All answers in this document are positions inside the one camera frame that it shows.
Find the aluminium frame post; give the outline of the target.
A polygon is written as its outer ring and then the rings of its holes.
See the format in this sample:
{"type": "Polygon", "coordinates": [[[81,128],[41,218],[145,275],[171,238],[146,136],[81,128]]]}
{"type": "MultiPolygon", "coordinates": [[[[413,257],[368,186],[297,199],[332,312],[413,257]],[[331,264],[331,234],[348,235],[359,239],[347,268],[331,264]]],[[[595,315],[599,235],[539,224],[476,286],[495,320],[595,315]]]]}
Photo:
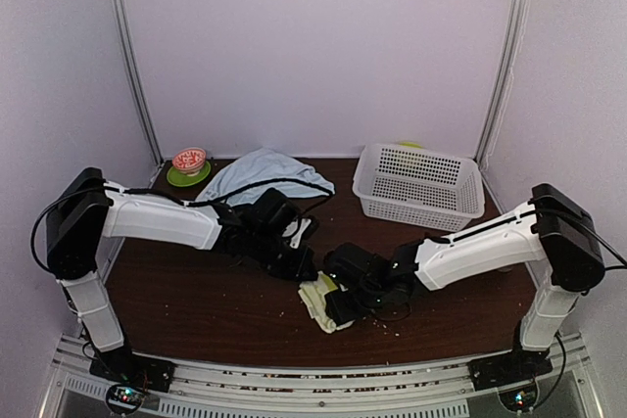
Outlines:
{"type": "Polygon", "coordinates": [[[513,67],[522,41],[529,0],[511,0],[506,23],[505,39],[491,93],[484,127],[475,153],[481,171],[486,171],[494,152],[506,110],[506,102],[513,78],[513,67]]]}
{"type": "Polygon", "coordinates": [[[117,26],[123,66],[130,88],[132,102],[137,112],[139,125],[148,144],[151,159],[156,166],[165,162],[159,145],[154,123],[150,116],[140,71],[132,43],[131,31],[128,22],[124,0],[111,0],[114,18],[117,26]]]}

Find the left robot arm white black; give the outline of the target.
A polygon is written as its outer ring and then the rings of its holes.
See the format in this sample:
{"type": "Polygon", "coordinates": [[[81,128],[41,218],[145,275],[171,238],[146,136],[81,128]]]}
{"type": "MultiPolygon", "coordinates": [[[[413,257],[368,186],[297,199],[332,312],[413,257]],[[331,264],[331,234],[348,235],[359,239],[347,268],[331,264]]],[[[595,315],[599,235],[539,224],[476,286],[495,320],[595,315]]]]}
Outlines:
{"type": "Polygon", "coordinates": [[[88,167],[44,212],[46,263],[86,330],[97,359],[121,383],[141,372],[110,303],[95,259],[102,238],[134,238],[200,251],[248,257],[270,276],[288,281],[317,277],[305,243],[315,230],[287,196],[266,189],[253,203],[189,202],[165,192],[125,188],[88,167]]]}

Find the lime green bowl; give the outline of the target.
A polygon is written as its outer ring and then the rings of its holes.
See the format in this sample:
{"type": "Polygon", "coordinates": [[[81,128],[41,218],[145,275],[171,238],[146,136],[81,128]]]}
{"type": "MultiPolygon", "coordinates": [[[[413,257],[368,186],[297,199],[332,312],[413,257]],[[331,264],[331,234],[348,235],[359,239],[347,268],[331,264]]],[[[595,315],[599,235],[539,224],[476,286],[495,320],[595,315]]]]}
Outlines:
{"type": "Polygon", "coordinates": [[[401,145],[401,146],[405,146],[405,147],[409,147],[409,148],[414,148],[414,149],[422,149],[422,148],[423,148],[423,147],[422,147],[422,146],[420,146],[419,144],[417,144],[417,143],[413,143],[413,142],[406,142],[406,141],[403,141],[403,142],[399,142],[398,144],[399,144],[399,145],[401,145]]]}

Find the front aluminium rail panel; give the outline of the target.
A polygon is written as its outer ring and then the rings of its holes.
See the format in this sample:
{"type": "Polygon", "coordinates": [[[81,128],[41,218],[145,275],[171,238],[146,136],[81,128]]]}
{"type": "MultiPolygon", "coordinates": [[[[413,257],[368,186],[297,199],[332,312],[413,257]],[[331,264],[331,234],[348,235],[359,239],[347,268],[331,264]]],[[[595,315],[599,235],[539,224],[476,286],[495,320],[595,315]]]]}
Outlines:
{"type": "Polygon", "coordinates": [[[534,417],[606,417],[580,335],[552,346],[554,369],[535,380],[479,390],[469,357],[344,368],[278,368],[173,359],[169,389],[150,391],[134,417],[514,417],[504,405],[538,388],[534,417]]]}

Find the left aluminium frame post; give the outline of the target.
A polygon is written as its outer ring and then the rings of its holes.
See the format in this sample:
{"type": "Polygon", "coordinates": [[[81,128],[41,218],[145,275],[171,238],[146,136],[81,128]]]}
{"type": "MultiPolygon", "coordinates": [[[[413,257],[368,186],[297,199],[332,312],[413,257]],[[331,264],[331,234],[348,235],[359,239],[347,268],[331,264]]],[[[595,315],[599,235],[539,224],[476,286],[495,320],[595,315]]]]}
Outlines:
{"type": "Polygon", "coordinates": [[[140,71],[132,43],[131,31],[128,22],[124,0],[111,0],[114,18],[117,26],[123,66],[130,88],[132,102],[137,112],[139,125],[148,144],[151,159],[156,166],[165,162],[159,145],[154,123],[150,116],[140,71]]]}

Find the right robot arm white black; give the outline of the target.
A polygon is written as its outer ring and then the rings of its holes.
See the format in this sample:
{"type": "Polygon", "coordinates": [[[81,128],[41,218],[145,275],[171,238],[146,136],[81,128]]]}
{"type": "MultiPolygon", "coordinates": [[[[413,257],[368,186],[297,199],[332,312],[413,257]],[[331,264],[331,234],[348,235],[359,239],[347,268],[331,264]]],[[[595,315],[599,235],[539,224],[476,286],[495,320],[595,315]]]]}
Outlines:
{"type": "Polygon", "coordinates": [[[599,285],[605,272],[591,215],[548,183],[495,219],[400,245],[389,258],[352,243],[339,246],[323,262],[336,286],[324,297],[325,312],[344,325],[415,294],[527,262],[546,263],[549,270],[517,326],[513,351],[503,358],[503,372],[519,381],[539,365],[578,298],[599,285]]]}

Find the green plate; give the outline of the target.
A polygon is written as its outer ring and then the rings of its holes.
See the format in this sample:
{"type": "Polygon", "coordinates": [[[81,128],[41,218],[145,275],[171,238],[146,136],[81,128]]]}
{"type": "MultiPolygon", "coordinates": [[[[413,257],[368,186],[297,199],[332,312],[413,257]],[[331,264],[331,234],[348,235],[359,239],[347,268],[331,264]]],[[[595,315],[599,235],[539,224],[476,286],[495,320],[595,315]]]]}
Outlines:
{"type": "Polygon", "coordinates": [[[209,161],[205,161],[199,171],[193,175],[182,173],[179,169],[172,166],[167,173],[167,183],[177,188],[192,187],[207,179],[211,169],[212,166],[209,161]]]}

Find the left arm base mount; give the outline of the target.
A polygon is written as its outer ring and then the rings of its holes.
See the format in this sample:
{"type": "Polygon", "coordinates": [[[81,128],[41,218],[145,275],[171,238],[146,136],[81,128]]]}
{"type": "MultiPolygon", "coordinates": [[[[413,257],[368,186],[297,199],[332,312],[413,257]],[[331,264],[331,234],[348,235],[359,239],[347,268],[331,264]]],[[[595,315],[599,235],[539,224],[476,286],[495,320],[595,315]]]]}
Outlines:
{"type": "Polygon", "coordinates": [[[169,391],[173,362],[137,354],[129,344],[107,351],[92,349],[89,373],[111,382],[104,402],[115,415],[127,417],[137,412],[151,393],[169,391]]]}

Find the right aluminium frame post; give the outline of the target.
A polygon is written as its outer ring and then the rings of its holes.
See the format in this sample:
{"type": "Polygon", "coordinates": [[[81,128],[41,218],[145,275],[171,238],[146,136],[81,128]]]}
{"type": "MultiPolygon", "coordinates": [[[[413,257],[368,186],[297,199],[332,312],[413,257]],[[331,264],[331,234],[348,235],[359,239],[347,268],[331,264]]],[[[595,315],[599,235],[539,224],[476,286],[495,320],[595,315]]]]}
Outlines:
{"type": "Polygon", "coordinates": [[[513,78],[513,67],[522,41],[529,0],[511,0],[506,23],[505,39],[491,93],[484,127],[475,153],[481,171],[486,171],[494,152],[506,110],[506,102],[513,78]]]}

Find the light blue towel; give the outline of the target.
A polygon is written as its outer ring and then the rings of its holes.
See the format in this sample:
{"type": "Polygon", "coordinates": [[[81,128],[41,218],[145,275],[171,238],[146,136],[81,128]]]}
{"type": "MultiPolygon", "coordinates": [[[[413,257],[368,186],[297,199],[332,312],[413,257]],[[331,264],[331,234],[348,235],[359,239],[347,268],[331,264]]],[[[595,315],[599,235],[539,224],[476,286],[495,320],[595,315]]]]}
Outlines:
{"type": "Polygon", "coordinates": [[[335,186],[317,170],[287,155],[260,148],[221,169],[196,197],[197,202],[218,200],[231,206],[255,202],[274,188],[291,199],[335,194],[335,186]]]}

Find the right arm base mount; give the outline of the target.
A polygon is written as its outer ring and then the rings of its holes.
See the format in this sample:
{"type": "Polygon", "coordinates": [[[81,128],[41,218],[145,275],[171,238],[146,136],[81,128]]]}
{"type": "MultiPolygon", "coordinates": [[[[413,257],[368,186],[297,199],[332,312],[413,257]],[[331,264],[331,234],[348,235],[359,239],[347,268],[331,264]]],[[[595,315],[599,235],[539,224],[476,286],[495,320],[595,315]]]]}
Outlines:
{"type": "Polygon", "coordinates": [[[542,407],[555,393],[563,378],[567,352],[560,335],[555,339],[561,351],[561,365],[554,383],[545,393],[540,392],[538,378],[554,371],[549,350],[509,352],[473,359],[467,368],[476,392],[498,389],[501,406],[517,415],[530,414],[542,407]]]}

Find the red patterned ceramic bowl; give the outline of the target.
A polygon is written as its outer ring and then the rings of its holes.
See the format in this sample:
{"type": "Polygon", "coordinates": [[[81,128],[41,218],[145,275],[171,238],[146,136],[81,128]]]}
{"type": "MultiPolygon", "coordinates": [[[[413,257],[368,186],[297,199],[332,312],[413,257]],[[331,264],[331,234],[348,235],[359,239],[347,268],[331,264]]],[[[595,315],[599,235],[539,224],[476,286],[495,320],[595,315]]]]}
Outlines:
{"type": "Polygon", "coordinates": [[[207,159],[207,153],[202,148],[187,148],[180,151],[172,159],[172,166],[182,173],[193,175],[199,171],[207,159]]]}

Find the green crocodile pattern towel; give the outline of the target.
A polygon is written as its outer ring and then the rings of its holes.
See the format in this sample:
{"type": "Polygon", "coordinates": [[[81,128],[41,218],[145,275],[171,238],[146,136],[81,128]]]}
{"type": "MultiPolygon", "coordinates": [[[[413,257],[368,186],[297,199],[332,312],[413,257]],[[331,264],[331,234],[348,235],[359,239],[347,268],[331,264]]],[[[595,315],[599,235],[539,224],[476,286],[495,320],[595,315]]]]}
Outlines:
{"type": "Polygon", "coordinates": [[[315,281],[303,281],[298,290],[298,295],[306,306],[310,318],[326,334],[347,329],[355,323],[354,320],[337,323],[326,313],[325,296],[335,291],[345,292],[346,288],[341,284],[336,284],[321,270],[318,271],[315,281]]]}

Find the white perforated plastic basket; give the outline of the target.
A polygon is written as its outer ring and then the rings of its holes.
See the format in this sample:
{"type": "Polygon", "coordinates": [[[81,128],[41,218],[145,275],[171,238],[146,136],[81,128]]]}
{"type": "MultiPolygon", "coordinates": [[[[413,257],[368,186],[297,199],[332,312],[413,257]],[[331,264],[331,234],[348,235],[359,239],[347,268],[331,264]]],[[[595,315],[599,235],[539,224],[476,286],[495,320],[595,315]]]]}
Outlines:
{"type": "Polygon", "coordinates": [[[446,232],[485,212],[474,161],[399,144],[364,147],[352,190],[368,217],[446,232]]]}

